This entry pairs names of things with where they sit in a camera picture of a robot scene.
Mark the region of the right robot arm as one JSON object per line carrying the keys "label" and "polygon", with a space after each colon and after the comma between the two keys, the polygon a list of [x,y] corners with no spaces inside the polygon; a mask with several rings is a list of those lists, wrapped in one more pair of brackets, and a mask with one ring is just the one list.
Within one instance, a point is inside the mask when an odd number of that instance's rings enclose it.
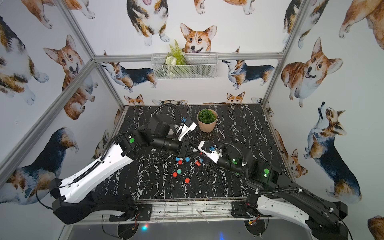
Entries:
{"label": "right robot arm", "polygon": [[211,168],[240,175],[251,191],[249,207],[261,215],[295,223],[318,240],[349,239],[349,229],[343,222],[348,215],[346,204],[311,193],[273,166],[257,160],[252,150],[239,142],[200,143],[199,149],[210,159]]}

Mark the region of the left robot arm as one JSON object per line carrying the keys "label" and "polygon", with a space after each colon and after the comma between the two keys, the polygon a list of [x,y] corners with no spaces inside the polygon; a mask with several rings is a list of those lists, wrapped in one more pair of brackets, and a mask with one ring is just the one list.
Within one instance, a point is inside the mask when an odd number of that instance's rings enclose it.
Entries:
{"label": "left robot arm", "polygon": [[[176,117],[159,114],[164,107],[176,109]],[[147,124],[134,131],[118,133],[107,144],[101,157],[66,179],[50,182],[54,197],[53,214],[64,224],[72,225],[92,213],[110,214],[115,221],[133,219],[137,207],[131,196],[101,197],[93,190],[114,172],[152,150],[177,153],[184,158],[190,143],[183,137],[196,128],[193,120],[182,122],[180,110],[174,104],[158,107]]]}

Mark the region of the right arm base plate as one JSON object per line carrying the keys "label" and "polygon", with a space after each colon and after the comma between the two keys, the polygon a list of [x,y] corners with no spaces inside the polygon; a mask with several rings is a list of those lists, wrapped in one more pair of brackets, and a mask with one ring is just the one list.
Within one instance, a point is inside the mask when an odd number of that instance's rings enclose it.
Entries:
{"label": "right arm base plate", "polygon": [[231,202],[231,216],[234,218],[251,219],[255,217],[255,212],[249,209],[245,202]]}

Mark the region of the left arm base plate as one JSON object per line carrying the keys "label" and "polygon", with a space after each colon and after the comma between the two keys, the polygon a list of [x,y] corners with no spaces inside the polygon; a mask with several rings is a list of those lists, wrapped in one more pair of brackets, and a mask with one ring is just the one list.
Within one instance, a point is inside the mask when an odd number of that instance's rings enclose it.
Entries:
{"label": "left arm base plate", "polygon": [[151,204],[139,204],[129,209],[120,216],[110,215],[110,222],[149,221],[152,214]]}

